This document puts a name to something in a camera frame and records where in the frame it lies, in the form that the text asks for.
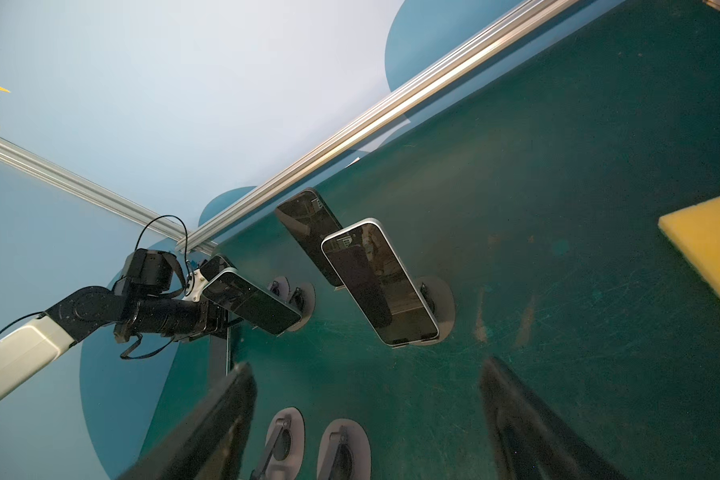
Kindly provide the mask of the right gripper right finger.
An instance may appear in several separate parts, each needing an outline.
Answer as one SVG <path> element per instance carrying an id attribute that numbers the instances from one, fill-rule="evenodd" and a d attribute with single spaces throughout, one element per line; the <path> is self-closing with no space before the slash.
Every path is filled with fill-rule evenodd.
<path id="1" fill-rule="evenodd" d="M 499 358 L 482 366 L 479 388 L 500 479 L 622 479 Z"/>

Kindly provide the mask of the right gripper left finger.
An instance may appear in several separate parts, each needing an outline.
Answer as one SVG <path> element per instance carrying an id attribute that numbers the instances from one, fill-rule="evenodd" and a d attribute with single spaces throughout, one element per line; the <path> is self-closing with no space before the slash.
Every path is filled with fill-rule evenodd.
<path id="1" fill-rule="evenodd" d="M 254 416 L 257 386 L 241 363 L 122 479 L 237 479 Z"/>

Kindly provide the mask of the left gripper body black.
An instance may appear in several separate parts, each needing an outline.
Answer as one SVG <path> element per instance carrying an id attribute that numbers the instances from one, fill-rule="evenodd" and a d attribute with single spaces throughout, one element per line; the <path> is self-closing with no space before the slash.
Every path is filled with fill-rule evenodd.
<path id="1" fill-rule="evenodd" d="M 161 352 L 136 355 L 145 334 L 158 334 L 173 342 L 192 342 L 204 336 L 227 337 L 240 318 L 202 295 L 199 302 L 183 300 L 191 271 L 185 274 L 171 252 L 137 248 L 125 262 L 113 293 L 125 299 L 123 314 L 115 322 L 118 343 L 136 341 L 120 354 L 123 360 L 143 360 Z"/>

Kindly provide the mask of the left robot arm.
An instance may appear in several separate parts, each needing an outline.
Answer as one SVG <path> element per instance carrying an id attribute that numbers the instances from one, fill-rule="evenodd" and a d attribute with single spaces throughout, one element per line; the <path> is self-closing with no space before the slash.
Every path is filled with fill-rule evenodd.
<path id="1" fill-rule="evenodd" d="M 127 258 L 110 288 L 84 287 L 48 309 L 17 320 L 17 329 L 0 336 L 0 401 L 73 346 L 111 325 L 117 342 L 127 344 L 124 360 L 146 334 L 169 342 L 223 337 L 231 322 L 221 307 L 203 299 L 202 291 L 230 267 L 214 256 L 185 273 L 167 251 L 138 248 Z"/>

